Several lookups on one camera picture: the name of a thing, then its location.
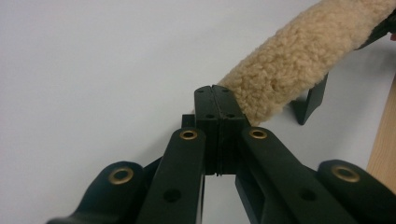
brass grommet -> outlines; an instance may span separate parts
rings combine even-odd
[[[186,130],[180,133],[180,137],[184,140],[192,140],[198,137],[198,133],[193,130]]]
[[[131,168],[125,166],[114,169],[113,172],[111,172],[111,174],[108,176],[108,181],[113,185],[121,185],[130,181],[132,177],[134,177],[134,171]]]
[[[252,129],[249,132],[250,136],[257,138],[257,139],[264,139],[267,137],[267,133],[259,129]]]
[[[356,183],[361,180],[361,176],[358,173],[345,165],[334,165],[332,167],[332,173],[339,179],[349,183]]]

beige fleece fabric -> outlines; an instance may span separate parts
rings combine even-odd
[[[271,118],[362,45],[396,0],[322,0],[241,61],[220,86],[235,94],[252,125]]]

white surface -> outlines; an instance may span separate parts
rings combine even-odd
[[[0,3],[0,223],[68,216],[110,163],[160,157],[193,91],[315,2]],[[395,56],[386,37],[351,53],[305,126],[288,107],[262,126],[313,168],[365,167]],[[207,179],[204,223],[248,223],[233,176]]]

brass screw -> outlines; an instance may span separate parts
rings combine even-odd
[[[361,176],[358,173],[345,165],[334,165],[332,167],[332,173],[339,179],[349,183],[356,183],[361,180]]]
[[[259,129],[253,129],[249,132],[250,136],[257,138],[257,139],[264,139],[267,137],[267,133],[263,132]]]
[[[125,166],[114,169],[113,172],[111,172],[111,174],[108,176],[108,181],[113,185],[121,185],[130,181],[132,177],[134,177],[134,171],[131,168]]]
[[[193,130],[187,130],[180,133],[180,137],[184,140],[192,140],[198,137],[198,133]]]

white table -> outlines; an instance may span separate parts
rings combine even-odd
[[[0,223],[68,216],[110,163],[159,158],[193,91],[315,2],[3,1]],[[351,53],[305,126],[288,106],[262,126],[312,168],[364,168],[395,58],[386,38]],[[206,179],[204,223],[248,223],[233,176]]]

